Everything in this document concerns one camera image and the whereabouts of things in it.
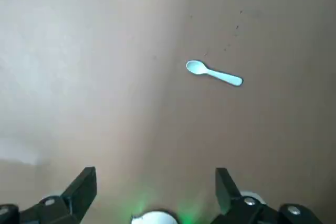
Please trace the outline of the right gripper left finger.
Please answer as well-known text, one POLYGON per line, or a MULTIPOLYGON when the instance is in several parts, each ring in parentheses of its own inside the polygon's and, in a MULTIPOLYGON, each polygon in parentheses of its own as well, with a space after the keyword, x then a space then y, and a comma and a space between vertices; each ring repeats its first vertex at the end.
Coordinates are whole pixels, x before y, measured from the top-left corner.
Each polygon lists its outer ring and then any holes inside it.
POLYGON ((81 223, 97 195, 95 167, 86 167, 60 195, 51 195, 23 211, 1 205, 1 224, 81 223))

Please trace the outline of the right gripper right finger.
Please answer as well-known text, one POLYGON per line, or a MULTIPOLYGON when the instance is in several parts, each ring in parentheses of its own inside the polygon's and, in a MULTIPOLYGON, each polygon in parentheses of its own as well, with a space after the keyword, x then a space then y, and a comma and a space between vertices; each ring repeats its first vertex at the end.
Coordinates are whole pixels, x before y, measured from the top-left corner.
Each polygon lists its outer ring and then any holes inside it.
POLYGON ((322 221, 309 208, 300 204, 282 204, 277 210, 255 194, 240 192, 226 168, 215 172, 215 191, 221 213, 213 224, 317 224, 322 221))

